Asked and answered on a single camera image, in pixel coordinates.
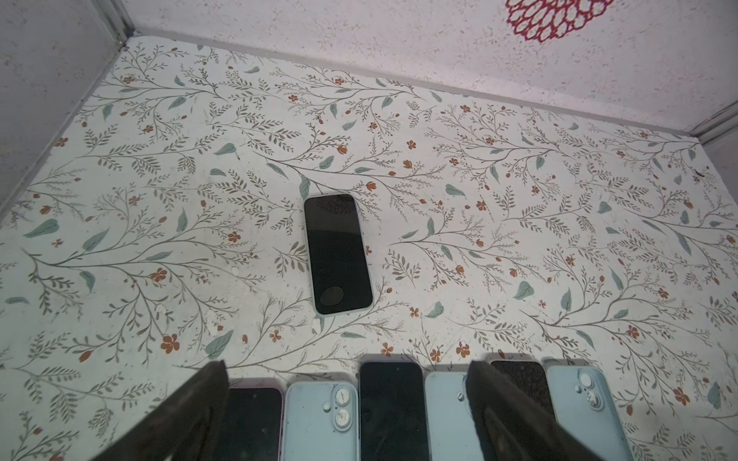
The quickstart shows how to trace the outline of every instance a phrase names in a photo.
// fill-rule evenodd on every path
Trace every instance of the orange flower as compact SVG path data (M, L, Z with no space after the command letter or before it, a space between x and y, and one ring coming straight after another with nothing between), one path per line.
M172 350L179 350L179 343L177 342L176 333L174 333L172 336L164 337L164 342L162 343L162 349L167 351L167 354L171 354Z
M687 403L689 402L689 396L684 393L681 387L678 387L676 389L672 389L674 392L675 398L677 399L677 402L681 402L682 405L687 406Z
M638 329L634 327L633 325L628 325L628 331L625 332L628 336L630 336L633 339L638 339L638 337L641 335L638 332Z
M167 272L163 268L158 268L153 274L149 274L148 278L154 279L154 282L161 282L167 278Z
M387 343L382 343L382 351L380 353L385 354L387 357L392 356L392 351L395 350L392 346L387 346Z
M459 342L459 347L456 348L456 353L461 356L461 358L465 358L466 356L470 356L472 352L469 350L469 345L464 344L463 342Z

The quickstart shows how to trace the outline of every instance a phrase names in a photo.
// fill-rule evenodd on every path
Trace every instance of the green leaf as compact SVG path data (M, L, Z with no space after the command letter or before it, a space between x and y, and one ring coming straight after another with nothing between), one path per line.
M322 162L320 162L320 163L318 164L318 167L319 167L319 168L320 168L321 170L324 170L324 169L326 169L326 168L330 168L330 167L331 167L331 164L332 164L332 163L333 163L333 156L330 156L330 157L328 157L327 159L325 159L325 160L323 160Z
M182 232L187 228L187 213L185 213L185 209L182 208L182 213L179 215L179 218L177 219L177 232Z
M159 253L156 253L153 256L149 256L149 257L145 258L144 261L158 261L158 260L163 260L164 258L166 258L167 256L169 256L170 254L172 254L172 252L159 252Z
M657 227L657 226L656 226L656 225L655 225L654 223L652 223L652 222L650 222L650 221L646 221L645 219L643 219L643 222L644 222L644 223L645 223L645 224L646 224L646 225L647 225L648 227L651 227L652 229L656 229L656 230L658 230L659 232L661 232L662 234L664 234L664 233L663 233L663 230L659 229L659 228L658 228L658 227Z
M561 297L561 309L571 311L571 288L566 290L564 296Z
M287 175L286 175L286 174L284 174L284 171L282 171L282 169L281 169L281 168L279 168L279 167L278 167L277 165L275 165L275 164L272 164L272 163L269 163L269 162L267 162L267 163L266 163L266 165L267 165L267 166L268 166L269 168L272 168L272 169L273 169L273 170L274 170L274 171L275 171L276 173L279 173L279 174L281 174L282 176L284 176L285 178L287 178Z
M207 357L210 359L218 358L218 356L221 355L223 350L228 345L228 342L230 341L230 337L232 335L233 330L229 331L223 336L218 336L217 338L213 339L210 344L205 346L205 353L207 354Z
M186 97L184 97L184 96L180 96L180 97L178 97L177 99L175 99L175 100L174 100L174 101L173 101L173 102L172 102L172 103L171 103L171 104L169 105L169 108L170 108L170 109L174 109L175 107L179 107L179 106L181 106L182 104L184 104L184 103L186 103L186 102L187 102L187 98L186 98Z
M707 391L707 401L714 409L720 409L722 401L720 399L720 386L717 383L713 383L710 390Z
M23 302L24 304L29 304L28 299L20 297L20 296L7 298L5 302L7 304L18 304L19 302Z
M229 142L228 144L223 145L222 148L218 149L216 152L213 152L215 155L224 155L226 153L234 153L235 152L235 146L232 142Z
M592 342L592 338L590 338L590 336L589 336L588 334L586 334L586 333L585 333L584 331L582 331L582 330L577 330L577 331L576 331L576 334L578 334L578 335L580 335L580 336L581 336L582 338L584 338L584 340L585 340L585 341L586 341L586 342L587 342L587 343L588 343L588 344L589 344L590 346L592 346L592 348L593 348L593 349L595 348L595 343L593 343L593 342Z
M687 239L684 238L682 234L679 232L674 231L674 233L677 235L677 240L679 240L679 244L684 248L684 251L689 253L689 255L692 255L692 249L689 248L689 243L687 243Z
M429 319L434 319L438 316L440 316L444 312L444 305L441 304L441 301L436 301L433 305L433 309L430 310L428 314L426 314L426 317Z
M109 230L109 228L105 229L104 231L98 232L97 234L88 238L87 241L82 244L82 248L84 248L87 252L91 252L96 246L100 245L100 242L103 241L103 238L105 238Z
M85 280L85 284L87 284L87 288L90 290L90 293L92 293L92 287L94 287L94 275L90 274L87 271L80 272L80 277L82 277Z
M623 291L623 281L620 280L620 277L613 271L613 268L610 268L610 273L613 276L613 280L615 280L615 286L618 287L618 290Z
M523 280L522 282L520 282L520 285L518 285L517 294L513 296L513 298L520 300L520 299L529 297L535 292L536 291L533 289L531 284Z
M108 115L110 115L110 113L112 111L113 111L113 105L112 104L108 104L105 107L103 107L103 120L107 120L108 119Z
M492 174L492 177L494 178L494 180L497 181L497 183L499 184L500 176L497 174L497 168L495 168L494 165L492 165L491 167L489 167L489 172Z
M300 196L303 198L303 200L306 200L308 198L308 194L310 193L310 180L302 175L300 175L300 177L302 178L300 180Z
M466 197L465 193L461 192L456 187L453 187L451 184L446 184L446 193L448 195L463 195L464 197Z
M59 230L59 223L56 222L54 218L51 218L39 224L38 227L36 227L31 232L28 232L27 234L23 234L23 236L26 238L33 238L33 237L38 237L39 235L53 234L54 232L58 230Z
M453 256L451 256L451 251L445 246L441 245L441 251L446 255L447 258L449 258L451 261L454 260Z
M609 211L613 211L613 208L606 201L601 201L600 202L600 207L597 210L597 213L599 213L601 215L601 214L607 213Z

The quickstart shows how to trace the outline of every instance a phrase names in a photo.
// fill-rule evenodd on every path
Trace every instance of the floral tablecloth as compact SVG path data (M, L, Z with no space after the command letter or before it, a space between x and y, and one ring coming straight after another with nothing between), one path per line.
M320 318L336 192L375 298ZM584 360L637 460L738 457L735 211L692 138L132 38L0 231L2 456L88 459L210 359L382 353Z

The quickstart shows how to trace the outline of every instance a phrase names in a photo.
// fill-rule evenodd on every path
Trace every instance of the speckled wall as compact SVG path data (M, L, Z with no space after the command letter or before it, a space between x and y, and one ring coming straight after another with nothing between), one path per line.
M0 204L112 59L116 45L85 0L3 1Z
M738 99L734 0L125 0L137 27L688 131Z

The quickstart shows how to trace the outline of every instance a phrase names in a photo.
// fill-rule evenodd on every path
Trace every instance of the floral patterned surface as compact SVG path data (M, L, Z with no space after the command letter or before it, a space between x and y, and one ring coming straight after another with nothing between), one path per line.
M375 301L321 319L335 192ZM133 38L0 232L3 457L90 458L209 359L364 353L584 360L637 460L738 456L735 209L694 139Z

